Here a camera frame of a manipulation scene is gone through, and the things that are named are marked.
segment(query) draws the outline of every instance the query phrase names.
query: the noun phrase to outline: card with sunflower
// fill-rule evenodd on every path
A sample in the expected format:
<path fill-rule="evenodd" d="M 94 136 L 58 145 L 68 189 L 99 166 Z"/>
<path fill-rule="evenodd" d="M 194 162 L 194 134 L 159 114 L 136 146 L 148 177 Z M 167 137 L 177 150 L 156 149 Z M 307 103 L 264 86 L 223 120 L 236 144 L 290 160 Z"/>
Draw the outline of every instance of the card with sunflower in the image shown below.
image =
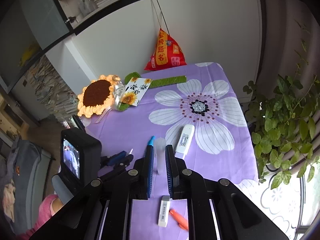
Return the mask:
<path fill-rule="evenodd" d="M 149 88 L 151 82 L 152 79 L 150 78 L 131 78 L 125 88 L 125 94 L 122 98 L 122 102 L 132 106 L 137 106 Z"/>

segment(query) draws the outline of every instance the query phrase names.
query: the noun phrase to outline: pink cloth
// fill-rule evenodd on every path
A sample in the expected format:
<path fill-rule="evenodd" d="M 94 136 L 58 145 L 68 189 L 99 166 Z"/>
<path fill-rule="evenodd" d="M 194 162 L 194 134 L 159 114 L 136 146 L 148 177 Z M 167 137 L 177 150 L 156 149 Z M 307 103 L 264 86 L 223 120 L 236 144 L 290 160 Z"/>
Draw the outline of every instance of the pink cloth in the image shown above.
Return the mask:
<path fill-rule="evenodd" d="M 35 226 L 27 230 L 24 234 L 18 235 L 18 240 L 28 240 L 44 223 L 46 223 L 52 217 L 52 202 L 58 197 L 58 195 L 49 195 L 41 203 L 39 207 L 38 220 Z"/>

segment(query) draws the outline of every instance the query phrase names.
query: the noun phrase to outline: orange pen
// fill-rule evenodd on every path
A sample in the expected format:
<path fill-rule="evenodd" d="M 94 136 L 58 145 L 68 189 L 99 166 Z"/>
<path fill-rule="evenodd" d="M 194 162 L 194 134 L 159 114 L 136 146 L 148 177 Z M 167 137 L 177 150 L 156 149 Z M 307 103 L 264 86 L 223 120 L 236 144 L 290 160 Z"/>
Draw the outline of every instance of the orange pen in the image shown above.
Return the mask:
<path fill-rule="evenodd" d="M 171 209 L 169 213 L 172 215 L 173 219 L 176 220 L 179 224 L 179 227 L 182 229 L 189 231 L 188 220 L 186 220 L 182 215 L 176 212 L 174 209 Z"/>

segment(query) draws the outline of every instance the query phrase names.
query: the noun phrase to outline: black device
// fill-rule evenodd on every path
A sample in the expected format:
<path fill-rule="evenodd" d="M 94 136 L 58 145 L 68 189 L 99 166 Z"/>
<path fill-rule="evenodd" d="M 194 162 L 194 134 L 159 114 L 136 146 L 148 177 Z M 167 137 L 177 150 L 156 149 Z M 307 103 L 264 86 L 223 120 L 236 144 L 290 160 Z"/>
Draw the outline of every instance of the black device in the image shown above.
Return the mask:
<path fill-rule="evenodd" d="M 58 175 L 73 195 L 98 177 L 101 148 L 99 140 L 81 129 L 73 127 L 61 132 Z"/>
<path fill-rule="evenodd" d="M 132 170 L 91 181 L 30 240 L 129 240 L 132 200 L 150 197 L 153 158 L 149 145 Z M 222 240 L 288 240 L 228 179 L 212 181 L 187 169 L 184 160 L 174 157 L 172 145 L 165 159 L 171 198 L 187 199 L 190 240 L 217 240 L 210 199 Z"/>
<path fill-rule="evenodd" d="M 85 132 L 85 127 L 81 121 L 81 119 L 79 118 L 79 116 L 73 114 L 72 118 L 71 118 L 71 122 L 73 123 L 73 125 L 77 128 L 79 128 L 80 130 Z"/>

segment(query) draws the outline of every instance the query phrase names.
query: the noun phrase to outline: purple tablecloth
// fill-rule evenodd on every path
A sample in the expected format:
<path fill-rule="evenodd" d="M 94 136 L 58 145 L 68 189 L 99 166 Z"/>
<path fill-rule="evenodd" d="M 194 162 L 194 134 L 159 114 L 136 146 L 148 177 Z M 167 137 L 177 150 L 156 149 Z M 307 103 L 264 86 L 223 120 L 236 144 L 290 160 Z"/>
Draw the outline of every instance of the purple tablecloth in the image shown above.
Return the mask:
<path fill-rule="evenodd" d="M 175 148 L 183 125 L 193 124 L 195 134 L 185 157 L 189 169 L 204 178 L 257 180 L 256 161 L 247 125 L 236 95 L 222 67 L 199 63 L 155 71 L 143 78 L 160 79 L 186 75 L 187 82 L 149 89 L 137 107 L 112 111 L 99 123 L 93 116 L 88 130 L 102 143 L 102 155 L 113 155 L 133 148 L 134 160 L 144 156 L 152 135 L 163 137 Z M 162 195 L 168 195 L 166 174 L 156 172 L 154 164 L 151 199 L 132 205 L 131 240 L 186 240 L 169 216 L 166 228 L 157 225 Z M 171 207 L 187 217 L 185 200 L 172 201 Z"/>

